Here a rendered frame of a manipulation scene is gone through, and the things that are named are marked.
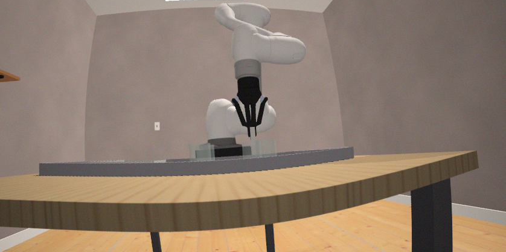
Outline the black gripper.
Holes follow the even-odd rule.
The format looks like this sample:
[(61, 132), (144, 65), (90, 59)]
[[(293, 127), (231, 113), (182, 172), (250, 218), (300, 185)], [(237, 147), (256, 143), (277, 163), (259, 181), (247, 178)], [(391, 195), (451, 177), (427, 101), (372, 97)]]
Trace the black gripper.
[[(231, 100), (232, 104), (235, 106), (236, 111), (238, 113), (239, 119), (241, 121), (242, 126), (246, 126), (248, 128), (248, 137), (250, 139), (250, 147), (255, 147), (254, 140), (257, 132), (256, 132), (256, 126), (261, 124), (263, 112), (264, 112), (264, 106), (267, 102), (268, 98), (262, 96), (260, 92), (260, 85), (259, 85), (259, 79), (257, 77), (253, 76), (247, 76), (239, 78), (237, 81), (238, 84), (238, 93), (237, 96)], [(258, 112), (258, 118), (256, 122), (256, 103), (258, 102), (260, 98), (260, 109)], [(242, 110), (239, 105), (239, 100), (244, 104), (245, 106), (245, 114), (246, 114), (246, 121), (243, 116)], [(251, 114), (249, 105), (251, 105)]]

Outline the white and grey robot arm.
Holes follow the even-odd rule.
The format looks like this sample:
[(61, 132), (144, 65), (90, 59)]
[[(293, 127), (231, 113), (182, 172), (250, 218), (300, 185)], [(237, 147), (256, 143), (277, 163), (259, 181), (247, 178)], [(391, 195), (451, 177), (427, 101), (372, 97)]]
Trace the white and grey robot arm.
[[(234, 60), (235, 78), (253, 76), (259, 78), (260, 92), (261, 63), (294, 64), (303, 60), (306, 47), (300, 40), (282, 33), (264, 30), (270, 19), (270, 11), (259, 4), (223, 3), (215, 10), (217, 22), (234, 31), (231, 52)], [(260, 63), (259, 63), (260, 61)], [(261, 124), (257, 133), (271, 129), (276, 122), (272, 106), (265, 103)], [(215, 149), (242, 147), (236, 144), (235, 135), (248, 134), (242, 126), (235, 106), (226, 99), (210, 103), (206, 116), (207, 138)]]

